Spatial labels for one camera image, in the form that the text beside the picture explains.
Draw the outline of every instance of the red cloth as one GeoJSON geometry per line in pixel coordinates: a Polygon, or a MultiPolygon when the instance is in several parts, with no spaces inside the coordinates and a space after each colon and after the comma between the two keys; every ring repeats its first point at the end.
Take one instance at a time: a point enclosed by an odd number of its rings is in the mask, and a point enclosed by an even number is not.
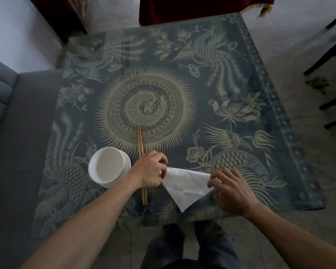
{"type": "Polygon", "coordinates": [[[274,0],[140,0],[142,26],[240,12],[252,4],[274,0]]]}

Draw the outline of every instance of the gray floor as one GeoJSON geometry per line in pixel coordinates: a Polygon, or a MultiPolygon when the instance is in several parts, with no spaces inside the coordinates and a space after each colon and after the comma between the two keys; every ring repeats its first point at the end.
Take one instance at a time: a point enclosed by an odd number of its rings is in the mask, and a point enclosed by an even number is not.
{"type": "MultiPolygon", "coordinates": [[[[90,26],[93,32],[138,26],[139,0],[96,0],[90,26]]],[[[302,74],[336,43],[336,26],[321,30],[336,17],[336,0],[276,0],[273,11],[257,18],[258,9],[243,14],[244,20],[288,113],[295,134],[327,197],[328,208],[317,212],[286,212],[281,216],[336,246],[336,127],[323,125],[336,120],[336,106],[318,106],[336,97],[336,57],[312,76],[325,76],[326,95],[312,90],[302,74]]],[[[218,221],[234,238],[246,268],[287,268],[267,239],[245,219],[218,221]]],[[[192,226],[187,234],[184,257],[197,258],[198,244],[192,226]]],[[[97,268],[139,268],[148,242],[158,227],[134,228],[112,234],[97,259],[97,268]]]]}

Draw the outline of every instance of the white bowl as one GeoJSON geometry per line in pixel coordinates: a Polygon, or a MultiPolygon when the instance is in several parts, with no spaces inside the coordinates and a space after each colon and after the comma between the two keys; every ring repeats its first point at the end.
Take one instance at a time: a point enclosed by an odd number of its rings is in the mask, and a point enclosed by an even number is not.
{"type": "Polygon", "coordinates": [[[97,184],[112,187],[131,168],[129,156],[117,148],[104,147],[98,150],[88,164],[88,174],[97,184]]]}

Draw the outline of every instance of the dark pants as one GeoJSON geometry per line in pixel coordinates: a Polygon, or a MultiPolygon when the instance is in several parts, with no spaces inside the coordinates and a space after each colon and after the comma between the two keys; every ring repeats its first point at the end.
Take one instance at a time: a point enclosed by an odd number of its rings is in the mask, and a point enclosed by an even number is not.
{"type": "MultiPolygon", "coordinates": [[[[195,222],[195,235],[200,246],[198,263],[204,268],[242,269],[232,241],[215,221],[195,222]]],[[[141,269],[161,269],[183,258],[184,233],[177,225],[164,226],[151,240],[141,269]]]]}

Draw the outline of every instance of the hand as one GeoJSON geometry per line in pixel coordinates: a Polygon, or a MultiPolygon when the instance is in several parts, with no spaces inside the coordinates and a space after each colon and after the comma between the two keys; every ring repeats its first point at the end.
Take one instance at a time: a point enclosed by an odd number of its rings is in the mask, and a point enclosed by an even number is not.
{"type": "Polygon", "coordinates": [[[251,211],[261,205],[237,169],[215,171],[207,185],[215,188],[213,198],[224,211],[248,218],[251,211]]]}
{"type": "Polygon", "coordinates": [[[137,182],[137,188],[156,188],[167,174],[167,157],[163,153],[150,151],[136,161],[127,176],[137,182]]]}

